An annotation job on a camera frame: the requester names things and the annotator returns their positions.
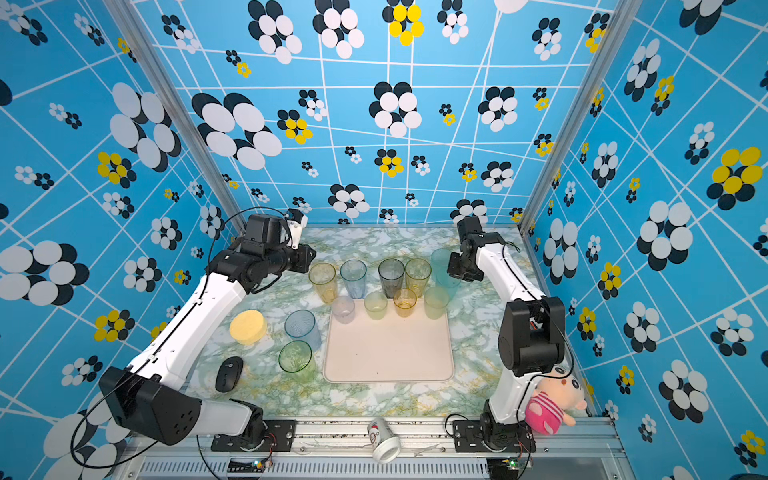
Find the computer mouse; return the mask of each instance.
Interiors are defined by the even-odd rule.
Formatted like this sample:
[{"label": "computer mouse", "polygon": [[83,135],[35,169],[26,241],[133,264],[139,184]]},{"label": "computer mouse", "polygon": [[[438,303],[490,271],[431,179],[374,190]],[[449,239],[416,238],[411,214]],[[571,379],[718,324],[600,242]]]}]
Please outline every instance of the computer mouse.
[{"label": "computer mouse", "polygon": [[216,375],[216,390],[226,393],[235,388],[242,372],[243,359],[239,356],[231,356],[224,360],[219,367],[219,374]]}]

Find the clear plastic cup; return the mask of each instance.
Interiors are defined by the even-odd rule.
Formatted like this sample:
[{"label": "clear plastic cup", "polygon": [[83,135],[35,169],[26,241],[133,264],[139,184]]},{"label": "clear plastic cup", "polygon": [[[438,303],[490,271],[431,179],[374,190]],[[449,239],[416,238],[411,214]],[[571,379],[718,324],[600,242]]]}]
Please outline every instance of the clear plastic cup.
[{"label": "clear plastic cup", "polygon": [[448,291],[441,286],[429,288],[424,292],[424,312],[428,318],[438,319],[445,313],[445,308],[450,301]]},{"label": "clear plastic cup", "polygon": [[410,316],[416,305],[416,294],[411,289],[403,288],[395,294],[393,301],[398,315]]},{"label": "clear plastic cup", "polygon": [[315,286],[323,303],[332,303],[339,295],[336,268],[330,263],[317,263],[310,269],[310,282]]},{"label": "clear plastic cup", "polygon": [[339,323],[351,323],[355,319],[355,300],[347,295],[338,296],[331,303],[331,312]]},{"label": "clear plastic cup", "polygon": [[312,382],[317,374],[312,347],[302,340],[295,340],[284,346],[277,357],[277,363],[297,382]]},{"label": "clear plastic cup", "polygon": [[388,258],[379,264],[379,278],[387,298],[394,298],[395,294],[402,288],[405,274],[406,266],[396,258]]},{"label": "clear plastic cup", "polygon": [[339,269],[346,291],[352,298],[366,296],[366,272],[368,268],[361,260],[347,260]]},{"label": "clear plastic cup", "polygon": [[414,258],[406,263],[406,288],[416,294],[416,298],[424,295],[432,267],[423,258]]},{"label": "clear plastic cup", "polygon": [[451,250],[447,248],[438,248],[432,252],[429,262],[432,264],[432,274],[437,278],[440,274],[448,272],[448,262],[451,259]]},{"label": "clear plastic cup", "polygon": [[286,318],[286,333],[291,340],[307,342],[313,352],[320,350],[322,340],[315,316],[309,310],[297,310]]},{"label": "clear plastic cup", "polygon": [[386,315],[386,306],[389,301],[381,292],[371,292],[363,303],[366,305],[368,316],[374,320],[381,320]]}]

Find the blue plastic cup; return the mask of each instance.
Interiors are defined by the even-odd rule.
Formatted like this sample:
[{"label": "blue plastic cup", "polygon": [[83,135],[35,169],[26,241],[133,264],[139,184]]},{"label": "blue plastic cup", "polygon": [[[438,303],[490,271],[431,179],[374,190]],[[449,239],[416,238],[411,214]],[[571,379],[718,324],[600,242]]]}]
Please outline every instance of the blue plastic cup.
[{"label": "blue plastic cup", "polygon": [[323,341],[320,337],[320,329],[317,327],[315,316],[309,310],[297,310],[286,318],[286,334],[291,340],[307,342],[312,351],[317,352]]},{"label": "blue plastic cup", "polygon": [[456,292],[458,292],[458,288],[462,285],[462,281],[458,278],[453,278],[447,273],[442,273],[435,275],[435,284],[443,287],[445,291],[448,292],[448,297],[453,300],[453,297],[456,296]]},{"label": "blue plastic cup", "polygon": [[352,298],[366,297],[366,273],[368,268],[361,260],[347,260],[339,270],[346,291]]},{"label": "blue plastic cup", "polygon": [[451,259],[451,250],[447,248],[438,248],[432,252],[430,263],[432,264],[432,275],[437,278],[438,275],[448,274],[448,262]]}]

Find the stuffed toy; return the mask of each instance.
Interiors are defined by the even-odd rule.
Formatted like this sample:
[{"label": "stuffed toy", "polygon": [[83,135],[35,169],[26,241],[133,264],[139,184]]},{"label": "stuffed toy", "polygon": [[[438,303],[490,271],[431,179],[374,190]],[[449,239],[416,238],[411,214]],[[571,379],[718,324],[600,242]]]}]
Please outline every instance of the stuffed toy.
[{"label": "stuffed toy", "polygon": [[[565,370],[556,366],[551,374],[565,376]],[[531,401],[525,409],[525,421],[534,432],[554,435],[562,423],[570,427],[576,425],[576,420],[564,410],[586,408],[584,390],[573,375],[563,379],[543,378],[534,389]]]}]

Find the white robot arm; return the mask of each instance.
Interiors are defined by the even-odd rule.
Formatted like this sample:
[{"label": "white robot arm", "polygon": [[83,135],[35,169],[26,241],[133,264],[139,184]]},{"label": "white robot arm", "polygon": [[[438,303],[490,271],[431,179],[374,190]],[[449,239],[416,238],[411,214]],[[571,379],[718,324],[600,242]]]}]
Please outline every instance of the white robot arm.
[{"label": "white robot arm", "polygon": [[541,380],[565,353],[565,308],[523,274],[498,233],[486,233],[476,217],[458,222],[461,253],[452,253],[448,273],[461,280],[491,280],[505,303],[498,334],[502,376],[481,416],[483,442],[491,449],[517,443],[518,423]]},{"label": "white robot arm", "polygon": [[[245,234],[211,260],[192,297],[152,344],[125,369],[110,367],[104,373],[99,388],[119,425],[166,445],[189,434],[261,442],[261,408],[237,400],[194,399],[178,390],[214,330],[248,293],[265,290],[285,270],[309,271],[316,252],[300,243],[307,218],[295,209],[288,212],[286,219],[250,216]],[[270,273],[277,278],[260,288]]]}]

